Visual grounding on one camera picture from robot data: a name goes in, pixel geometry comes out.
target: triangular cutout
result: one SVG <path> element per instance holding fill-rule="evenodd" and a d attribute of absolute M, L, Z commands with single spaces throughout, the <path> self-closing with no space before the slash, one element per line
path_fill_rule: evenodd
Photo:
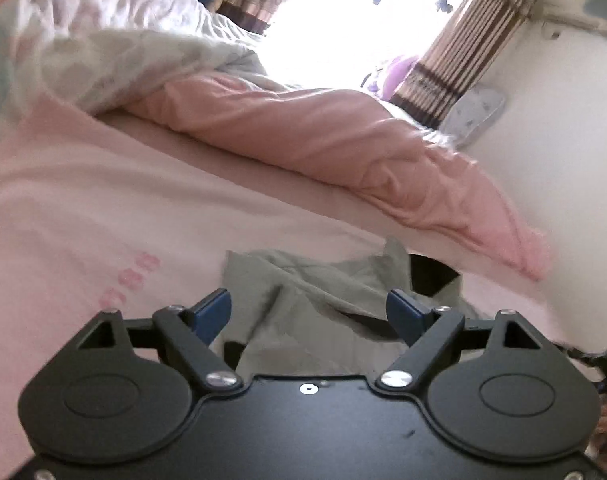
<path fill-rule="evenodd" d="M 79 346 L 81 350 L 91 348 L 112 348 L 115 345 L 114 334 L 112 333 L 112 323 L 104 321 L 97 326 L 83 343 Z"/>
<path fill-rule="evenodd" d="M 538 350 L 541 348 L 527 332 L 519 325 L 511 321 L 506 327 L 506 338 L 504 340 L 504 347 L 506 348 L 524 348 L 530 350 Z"/>

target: white wall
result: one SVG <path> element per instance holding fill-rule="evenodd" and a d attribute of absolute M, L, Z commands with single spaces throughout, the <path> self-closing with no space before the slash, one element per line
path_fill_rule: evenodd
<path fill-rule="evenodd" d="M 543 282 L 576 344 L 607 347 L 607 40 L 529 29 L 484 82 L 506 92 L 503 117 L 467 151 L 549 234 Z"/>

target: gray fabric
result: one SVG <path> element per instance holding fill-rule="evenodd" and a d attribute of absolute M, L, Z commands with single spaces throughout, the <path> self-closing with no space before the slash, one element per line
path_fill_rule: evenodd
<path fill-rule="evenodd" d="M 238 373 L 274 375 L 364 374 L 387 368 L 407 346 L 386 322 L 392 288 L 429 306 L 447 304 L 469 317 L 459 280 L 435 299 L 412 292 L 410 257 L 390 239 L 382 254 L 326 264 L 280 251 L 228 253 L 223 286 L 232 295 L 224 341 L 247 345 Z"/>

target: silver screw head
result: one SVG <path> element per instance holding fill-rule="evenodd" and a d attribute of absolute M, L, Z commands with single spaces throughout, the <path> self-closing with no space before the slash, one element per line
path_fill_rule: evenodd
<path fill-rule="evenodd" d="M 299 388 L 299 391 L 303 395 L 314 395 L 315 393 L 318 392 L 318 390 L 319 390 L 318 386 L 315 386 L 315 384 L 312 384 L 312 383 L 302 384 L 301 388 Z"/>
<path fill-rule="evenodd" d="M 56 480 L 56 478 L 47 469 L 39 469 L 34 473 L 34 480 Z"/>
<path fill-rule="evenodd" d="M 216 388 L 231 388 L 238 383 L 237 374 L 223 370 L 221 372 L 211 372 L 206 375 L 205 380 L 210 386 Z"/>
<path fill-rule="evenodd" d="M 402 370 L 390 370 L 384 372 L 379 380 L 390 388 L 403 388 L 412 382 L 412 376 Z"/>

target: pink embroidered pattern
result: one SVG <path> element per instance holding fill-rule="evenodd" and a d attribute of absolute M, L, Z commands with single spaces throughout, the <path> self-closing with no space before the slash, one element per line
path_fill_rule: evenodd
<path fill-rule="evenodd" d="M 123 269 L 116 277 L 119 285 L 124 286 L 131 292 L 137 292 L 145 285 L 146 276 L 144 273 L 151 273 L 161 266 L 161 260 L 157 256 L 150 253 L 138 253 L 134 259 L 135 266 L 141 270 L 134 270 L 130 267 Z M 110 286 L 104 290 L 101 298 L 99 298 L 99 307 L 104 310 L 106 308 L 122 308 L 127 303 L 126 295 L 119 290 Z"/>

